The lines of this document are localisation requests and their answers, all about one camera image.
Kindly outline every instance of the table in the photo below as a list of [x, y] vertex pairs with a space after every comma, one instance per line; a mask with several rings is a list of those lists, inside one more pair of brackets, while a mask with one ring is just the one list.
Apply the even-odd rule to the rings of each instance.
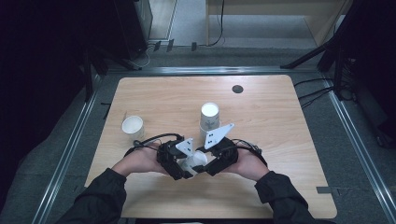
[[[351, 0], [227, 0], [224, 15], [304, 15], [320, 46]], [[206, 44], [209, 45], [209, 15], [221, 15], [221, 0], [206, 0]]]
[[[234, 85], [243, 87], [234, 93]], [[288, 76], [127, 77], [120, 81], [109, 110], [86, 186], [120, 160], [132, 145], [120, 126], [125, 116], [140, 116], [146, 137], [179, 133], [200, 139], [201, 106], [214, 102], [222, 124], [234, 123], [229, 138], [258, 145], [270, 170], [288, 175], [316, 218], [332, 218], [336, 208], [327, 187], [304, 114]], [[175, 181], [156, 173], [132, 174], [125, 184], [123, 217], [268, 218], [254, 181], [234, 174], [200, 174]]]

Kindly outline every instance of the black sleeve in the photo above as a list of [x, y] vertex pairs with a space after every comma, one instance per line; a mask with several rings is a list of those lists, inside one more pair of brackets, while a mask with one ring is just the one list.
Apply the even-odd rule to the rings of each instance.
[[262, 203], [274, 211], [274, 223], [317, 223], [308, 211], [308, 203], [285, 175], [271, 171], [254, 186]]
[[125, 182], [125, 176], [107, 168], [56, 223], [118, 223], [126, 199]]

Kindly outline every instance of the sleeve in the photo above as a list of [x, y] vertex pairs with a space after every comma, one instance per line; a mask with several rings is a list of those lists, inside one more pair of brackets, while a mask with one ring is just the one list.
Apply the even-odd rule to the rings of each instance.
[[56, 223], [118, 223], [126, 199], [125, 182], [125, 176], [107, 168]]
[[262, 203], [274, 211], [274, 223], [317, 223], [308, 211], [308, 203], [285, 175], [271, 171], [255, 185]]

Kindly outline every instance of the wooden desk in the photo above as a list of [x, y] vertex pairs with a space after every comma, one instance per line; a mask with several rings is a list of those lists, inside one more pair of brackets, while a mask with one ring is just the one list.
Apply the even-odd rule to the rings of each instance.
[[[207, 45], [209, 15], [221, 15], [221, 3], [221, 0], [206, 0]], [[227, 0], [224, 15], [304, 15], [315, 42], [320, 46], [350, 3], [349, 0]]]
[[[232, 87], [241, 85], [242, 93]], [[233, 122], [227, 135], [258, 145], [269, 168], [288, 175], [306, 198], [314, 217], [332, 218], [336, 209], [302, 109], [288, 76], [128, 77], [120, 81], [93, 158], [86, 185], [120, 160], [132, 145], [120, 128], [125, 113], [140, 116], [146, 137], [180, 133], [200, 140], [201, 106], [219, 105], [222, 124]], [[239, 175], [200, 174], [189, 180], [148, 173], [132, 174], [123, 217], [263, 218], [272, 217], [261, 204], [254, 181]]]

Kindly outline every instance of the person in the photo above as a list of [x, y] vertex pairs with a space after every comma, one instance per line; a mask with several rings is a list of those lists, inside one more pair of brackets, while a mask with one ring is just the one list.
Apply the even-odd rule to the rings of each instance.
[[[143, 147], [124, 157], [111, 169], [107, 168], [77, 196], [73, 206], [57, 223], [118, 223], [126, 200], [124, 184], [128, 175], [146, 172], [168, 175], [157, 162], [156, 155], [152, 148]], [[237, 163], [222, 172], [256, 181], [254, 187], [261, 202], [269, 203], [274, 211], [274, 223], [316, 223], [308, 211], [306, 200], [290, 179], [270, 171], [249, 151], [238, 149]]]

